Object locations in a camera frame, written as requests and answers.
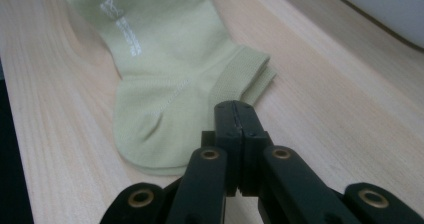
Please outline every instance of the light green sock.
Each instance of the light green sock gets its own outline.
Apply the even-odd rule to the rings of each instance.
[[[108,44],[122,77],[115,144],[144,172],[182,174],[213,107],[253,104],[268,56],[231,42],[209,0],[68,0]]]

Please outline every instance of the sock label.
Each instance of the sock label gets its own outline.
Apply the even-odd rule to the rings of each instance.
[[[140,43],[135,36],[131,26],[128,24],[127,19],[123,16],[124,10],[119,9],[114,4],[114,0],[106,0],[100,4],[100,9],[112,20],[115,21],[115,25],[124,35],[125,41],[130,47],[131,56],[138,56],[141,54]]]

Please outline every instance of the light wood surface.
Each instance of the light wood surface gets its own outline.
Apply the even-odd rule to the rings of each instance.
[[[233,39],[271,54],[257,103],[275,144],[331,188],[388,189],[424,216],[424,52],[341,0],[212,0]],[[112,136],[119,76],[103,42],[64,0],[0,0],[0,55],[36,223],[98,223],[137,182]],[[255,198],[226,223],[260,223]]]

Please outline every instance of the screw hole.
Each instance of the screw hole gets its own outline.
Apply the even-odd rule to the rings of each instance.
[[[128,198],[128,205],[134,208],[145,207],[154,199],[154,194],[150,189],[140,189],[131,193]]]
[[[290,152],[284,149],[275,149],[272,155],[279,159],[288,159],[291,156]]]
[[[213,160],[219,157],[219,153],[215,150],[205,150],[200,154],[203,159]]]
[[[384,196],[370,189],[363,189],[359,191],[358,195],[365,203],[375,208],[386,208],[389,206],[389,201]]]

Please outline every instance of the black plastic part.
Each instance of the black plastic part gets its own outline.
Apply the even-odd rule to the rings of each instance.
[[[241,181],[242,127],[233,101],[215,106],[215,146],[228,154],[227,196],[235,196]]]
[[[290,148],[268,147],[263,160],[266,182],[290,223],[360,223]]]
[[[424,220],[390,192],[368,183],[346,188],[343,201],[364,223],[424,224]]]
[[[159,186],[138,183],[123,190],[106,211],[101,224],[157,224],[164,202]]]
[[[166,223],[224,222],[227,154],[217,147],[194,151]]]
[[[243,131],[242,173],[239,190],[243,196],[258,196],[262,180],[259,159],[261,153],[270,145],[268,134],[252,106],[235,102],[237,115]]]
[[[239,101],[222,102],[215,107],[215,129],[215,146],[229,156],[227,195],[234,196],[238,188],[243,196],[257,196],[262,179],[258,160],[271,142],[255,110]],[[210,132],[203,135],[202,145],[212,139]]]

